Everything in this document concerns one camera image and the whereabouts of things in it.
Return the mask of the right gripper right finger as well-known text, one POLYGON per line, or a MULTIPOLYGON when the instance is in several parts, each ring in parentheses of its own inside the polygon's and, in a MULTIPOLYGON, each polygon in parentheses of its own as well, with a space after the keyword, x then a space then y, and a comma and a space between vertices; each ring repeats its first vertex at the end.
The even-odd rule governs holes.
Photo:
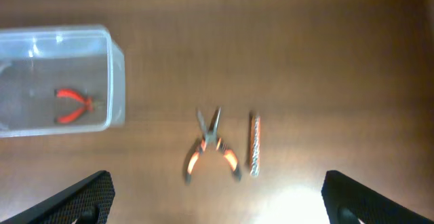
POLYGON ((384 197, 337 170, 326 172, 321 195, 331 224, 433 224, 432 220, 384 197))

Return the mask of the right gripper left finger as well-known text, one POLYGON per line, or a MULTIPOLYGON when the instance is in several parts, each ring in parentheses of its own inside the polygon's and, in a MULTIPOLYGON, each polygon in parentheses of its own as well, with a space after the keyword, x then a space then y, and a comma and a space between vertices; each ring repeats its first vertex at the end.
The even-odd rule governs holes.
POLYGON ((114 198, 111 174, 100 170, 4 223, 105 224, 114 198))

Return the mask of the small red cutting pliers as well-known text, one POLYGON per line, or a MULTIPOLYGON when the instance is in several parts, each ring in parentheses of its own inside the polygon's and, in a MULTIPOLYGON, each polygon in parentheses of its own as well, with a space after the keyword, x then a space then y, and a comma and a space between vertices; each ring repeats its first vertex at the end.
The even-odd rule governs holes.
POLYGON ((105 107, 103 100, 91 95, 83 94, 72 88, 59 88, 54 90, 54 96, 62 102, 65 109, 54 118, 56 124, 71 124, 86 113, 93 113, 105 107))

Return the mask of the clear plastic container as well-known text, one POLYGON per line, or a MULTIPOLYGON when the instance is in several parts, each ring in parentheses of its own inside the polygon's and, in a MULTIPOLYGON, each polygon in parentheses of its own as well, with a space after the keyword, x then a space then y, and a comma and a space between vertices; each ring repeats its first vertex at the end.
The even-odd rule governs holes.
POLYGON ((1 30, 1 137, 98 132, 125 123, 125 57, 102 25, 1 30), (105 102, 71 124, 54 90, 105 102))

